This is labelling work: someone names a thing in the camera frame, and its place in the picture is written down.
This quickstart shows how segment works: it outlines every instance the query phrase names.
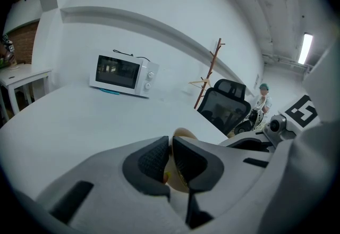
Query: white side table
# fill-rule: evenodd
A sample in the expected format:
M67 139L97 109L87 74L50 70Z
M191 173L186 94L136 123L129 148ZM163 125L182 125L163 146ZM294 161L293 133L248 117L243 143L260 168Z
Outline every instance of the white side table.
M23 87L24 95L29 104L32 103L31 96L29 94L29 89L27 84L33 81L44 79L44 89L45 94L49 93L49 80L48 77L51 74L52 69L34 69L30 64L20 64L14 67L9 67L6 69L0 70L0 85L4 86L8 90L8 94L10 96L10 101L12 105L12 109L14 114L19 113L18 103L16 101L14 90L18 87ZM9 120L9 116L6 112L4 100L2 97L2 93L0 90L0 103L3 111L3 115L6 118L6 121Z

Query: fluorescent light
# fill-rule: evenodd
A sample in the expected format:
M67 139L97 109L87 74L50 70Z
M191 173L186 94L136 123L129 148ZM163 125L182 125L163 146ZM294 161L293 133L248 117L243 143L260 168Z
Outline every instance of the fluorescent light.
M299 58L299 64L304 64L310 49L310 45L312 44L313 36L304 34L303 37L303 44L302 44L302 49L301 49L301 54Z

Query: microwave door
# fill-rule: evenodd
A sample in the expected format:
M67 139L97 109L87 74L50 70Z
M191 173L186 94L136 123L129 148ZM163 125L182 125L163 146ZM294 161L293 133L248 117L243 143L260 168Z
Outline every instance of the microwave door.
M139 64L100 55L96 81L134 89L139 69Z

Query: teal hair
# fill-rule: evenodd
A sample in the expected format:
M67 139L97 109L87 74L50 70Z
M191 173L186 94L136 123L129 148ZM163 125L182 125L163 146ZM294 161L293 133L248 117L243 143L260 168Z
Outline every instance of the teal hair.
M262 83L261 86L260 86L260 89L261 89L261 87L265 87L267 90L269 90L269 87L266 83Z

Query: mesh chair back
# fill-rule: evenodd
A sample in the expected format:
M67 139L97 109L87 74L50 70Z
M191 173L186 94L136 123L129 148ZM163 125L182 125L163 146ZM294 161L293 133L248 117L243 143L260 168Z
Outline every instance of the mesh chair back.
M227 79L220 79L214 85L214 88L219 89L230 96L235 96L238 99L244 100L245 85Z
M209 88L197 111L227 135L247 116L250 108L248 102L234 95Z

